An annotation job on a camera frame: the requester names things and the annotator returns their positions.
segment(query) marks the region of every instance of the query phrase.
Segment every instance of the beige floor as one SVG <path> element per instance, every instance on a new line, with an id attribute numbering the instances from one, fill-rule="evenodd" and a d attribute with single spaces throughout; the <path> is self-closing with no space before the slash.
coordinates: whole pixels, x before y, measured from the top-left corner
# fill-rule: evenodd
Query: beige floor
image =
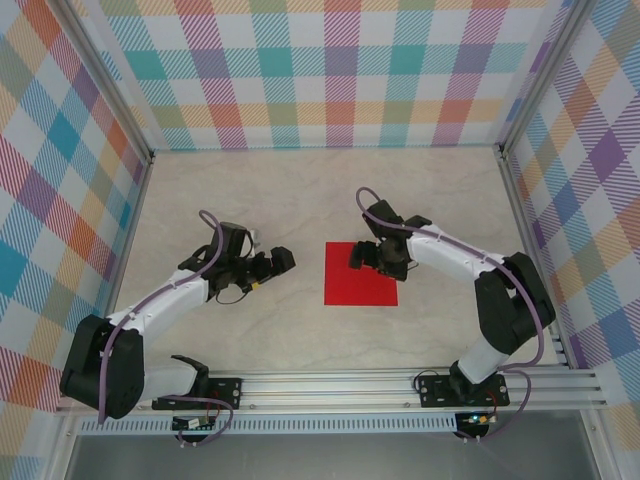
<path id="1" fill-rule="evenodd" d="M 399 284 L 398 307 L 324 306 L 325 242 L 372 239 L 354 202 L 361 185 L 405 218 L 423 215 L 473 245 L 504 254 L 522 248 L 489 148 L 160 154 L 118 308 L 210 241 L 200 208 L 257 229 L 266 250 L 286 246 L 298 266 L 237 305 L 209 302 L 189 313 L 150 348 L 151 359 L 182 354 L 214 370 L 454 362 L 479 335 L 471 283 L 423 266 Z M 548 334 L 546 345 L 543 362 L 555 363 Z M 514 358 L 534 353 L 529 342 Z"/>

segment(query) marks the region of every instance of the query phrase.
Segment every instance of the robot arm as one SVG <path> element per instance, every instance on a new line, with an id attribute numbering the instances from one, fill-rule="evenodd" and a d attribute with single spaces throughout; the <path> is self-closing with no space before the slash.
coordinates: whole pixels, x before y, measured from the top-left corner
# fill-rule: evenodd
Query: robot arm
<path id="1" fill-rule="evenodd" d="M 231 284 L 244 294 L 295 266 L 293 254 L 284 247 L 271 250 L 271 258 L 256 253 L 255 233 L 222 222 L 223 247 L 218 261 L 199 277 L 177 285 L 209 263 L 218 248 L 218 235 L 211 244 L 196 250 L 178 266 L 162 286 L 174 285 L 147 303 L 116 337 L 107 370 L 106 414 L 122 418 L 144 400 L 168 395 L 207 397 L 209 369 L 187 357 L 174 355 L 168 363 L 145 362 L 145 351 L 182 315 L 195 309 Z M 98 408 L 100 362 L 107 339 L 133 306 L 101 318 L 89 315 L 78 328 L 60 381 L 61 392 L 90 407 Z"/>
<path id="2" fill-rule="evenodd" d="M 407 221 L 399 217 L 386 200 L 373 204 L 367 211 L 385 222 L 405 225 L 425 232 L 392 229 L 363 215 L 378 243 L 358 242 L 353 249 L 350 266 L 375 268 L 383 275 L 405 281 L 412 263 L 430 265 L 460 281 L 474 283 L 480 331 L 482 335 L 450 369 L 449 383 L 461 403 L 483 388 L 507 359 L 527 340 L 536 335 L 534 320 L 514 285 L 487 259 L 508 269 L 524 286 L 535 305 L 542 327 L 555 319 L 555 311 L 531 259 L 516 253 L 510 257 L 481 251 L 483 258 L 471 255 L 478 250 L 454 239 L 456 246 L 440 240 L 446 235 L 431 221 L 414 216 Z"/>

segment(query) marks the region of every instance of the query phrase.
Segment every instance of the red paper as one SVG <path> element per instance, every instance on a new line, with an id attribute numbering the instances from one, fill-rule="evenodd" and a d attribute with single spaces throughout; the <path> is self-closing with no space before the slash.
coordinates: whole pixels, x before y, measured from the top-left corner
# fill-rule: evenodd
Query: red paper
<path id="1" fill-rule="evenodd" d="M 374 269 L 349 268 L 355 243 L 328 242 L 324 272 L 324 304 L 360 307 L 397 307 L 396 281 Z"/>

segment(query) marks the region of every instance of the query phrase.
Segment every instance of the black bracket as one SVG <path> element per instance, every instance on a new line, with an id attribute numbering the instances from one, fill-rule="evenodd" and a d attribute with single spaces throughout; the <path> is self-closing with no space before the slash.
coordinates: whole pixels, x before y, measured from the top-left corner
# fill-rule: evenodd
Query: black bracket
<path id="1" fill-rule="evenodd" d="M 483 382 L 483 389 L 469 395 L 465 402 L 462 402 L 451 388 L 449 377 L 450 375 L 420 375 L 416 379 L 415 386 L 420 393 L 422 408 L 506 407 L 510 403 L 509 392 L 502 375 L 489 377 Z"/>
<path id="2" fill-rule="evenodd" d="M 241 378 L 208 378 L 203 388 L 202 396 L 215 398 L 227 402 L 234 410 L 240 408 L 240 397 L 242 396 Z M 192 402 L 191 400 L 167 400 L 158 398 L 151 403 L 153 410 L 206 410 L 207 403 Z M 212 411 L 216 411 L 216 406 L 211 406 Z"/>

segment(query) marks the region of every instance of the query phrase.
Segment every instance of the gray floor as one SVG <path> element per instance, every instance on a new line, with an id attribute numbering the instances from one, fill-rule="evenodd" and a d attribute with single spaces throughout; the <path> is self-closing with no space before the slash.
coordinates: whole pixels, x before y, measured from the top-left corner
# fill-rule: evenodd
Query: gray floor
<path id="1" fill-rule="evenodd" d="M 229 435 L 201 449 L 171 437 L 81 437 L 67 478 L 589 480 L 595 471 L 579 414 L 536 412 L 481 445 L 452 434 Z"/>
<path id="2" fill-rule="evenodd" d="M 471 282 L 420 267 L 399 284 L 398 307 L 324 306 L 325 243 L 372 239 L 354 202 L 361 185 L 405 218 L 423 215 L 473 245 L 504 254 L 522 248 L 490 148 L 160 154 L 119 308 L 210 241 L 201 208 L 259 230 L 263 249 L 290 248 L 298 266 L 237 305 L 209 302 L 192 311 L 149 358 L 182 354 L 213 370 L 448 366 L 458 359 L 479 335 Z M 224 293 L 230 299 L 237 292 Z M 529 360 L 535 346 L 515 357 Z M 543 363 L 555 361 L 547 341 Z"/>

